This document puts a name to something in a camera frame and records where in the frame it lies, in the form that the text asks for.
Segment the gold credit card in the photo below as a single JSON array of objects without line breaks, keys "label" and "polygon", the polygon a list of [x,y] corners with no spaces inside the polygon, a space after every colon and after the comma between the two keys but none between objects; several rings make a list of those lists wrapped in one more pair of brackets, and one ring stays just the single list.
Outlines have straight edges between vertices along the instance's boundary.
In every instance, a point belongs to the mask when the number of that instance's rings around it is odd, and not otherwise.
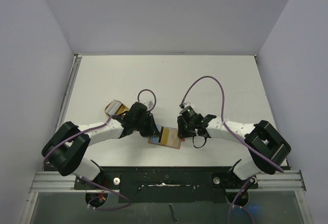
[{"label": "gold credit card", "polygon": [[165,147],[178,148],[178,130],[174,128],[161,127],[159,143]]}]

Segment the tan leather card holder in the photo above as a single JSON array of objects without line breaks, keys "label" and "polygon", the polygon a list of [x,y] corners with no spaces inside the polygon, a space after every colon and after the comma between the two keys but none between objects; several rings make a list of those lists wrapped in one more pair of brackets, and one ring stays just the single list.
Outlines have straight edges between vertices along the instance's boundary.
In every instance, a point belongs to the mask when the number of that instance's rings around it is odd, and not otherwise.
[{"label": "tan leather card holder", "polygon": [[178,137],[178,129],[160,125],[157,125],[156,127],[160,132],[160,135],[149,137],[149,144],[167,147],[171,149],[180,149],[181,143],[185,141],[185,139]]}]

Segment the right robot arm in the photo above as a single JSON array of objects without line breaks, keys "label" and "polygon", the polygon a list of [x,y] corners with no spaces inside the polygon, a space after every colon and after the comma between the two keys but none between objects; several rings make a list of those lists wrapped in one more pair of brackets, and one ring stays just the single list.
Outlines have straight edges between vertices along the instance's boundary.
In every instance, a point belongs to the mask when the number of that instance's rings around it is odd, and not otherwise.
[{"label": "right robot arm", "polygon": [[282,172],[282,163],[292,148],[274,126],[261,120],[257,124],[225,121],[215,115],[202,116],[187,106],[177,117],[178,137],[221,138],[244,145],[249,156],[239,160],[228,175],[231,186],[241,187],[249,177],[258,173],[275,174]]}]

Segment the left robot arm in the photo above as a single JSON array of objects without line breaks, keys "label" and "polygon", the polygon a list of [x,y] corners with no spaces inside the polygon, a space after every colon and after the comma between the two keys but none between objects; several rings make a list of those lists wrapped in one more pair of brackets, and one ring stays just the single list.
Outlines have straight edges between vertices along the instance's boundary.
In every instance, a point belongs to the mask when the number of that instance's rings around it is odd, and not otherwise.
[{"label": "left robot arm", "polygon": [[104,175],[95,162],[85,158],[87,148],[133,132],[139,132],[142,137],[160,135],[150,109],[140,102],[135,102],[128,111],[111,115],[105,122],[83,126],[65,122],[43,147],[44,163],[50,163],[61,176],[73,174],[85,178],[92,188],[100,188]]}]

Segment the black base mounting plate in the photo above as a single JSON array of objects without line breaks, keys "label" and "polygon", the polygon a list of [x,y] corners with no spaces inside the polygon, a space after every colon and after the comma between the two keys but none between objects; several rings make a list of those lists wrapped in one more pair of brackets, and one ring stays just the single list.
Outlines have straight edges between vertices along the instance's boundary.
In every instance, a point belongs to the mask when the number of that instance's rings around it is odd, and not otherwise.
[{"label": "black base mounting plate", "polygon": [[245,180],[230,167],[103,167],[95,182],[118,191],[119,203],[225,203]]}]

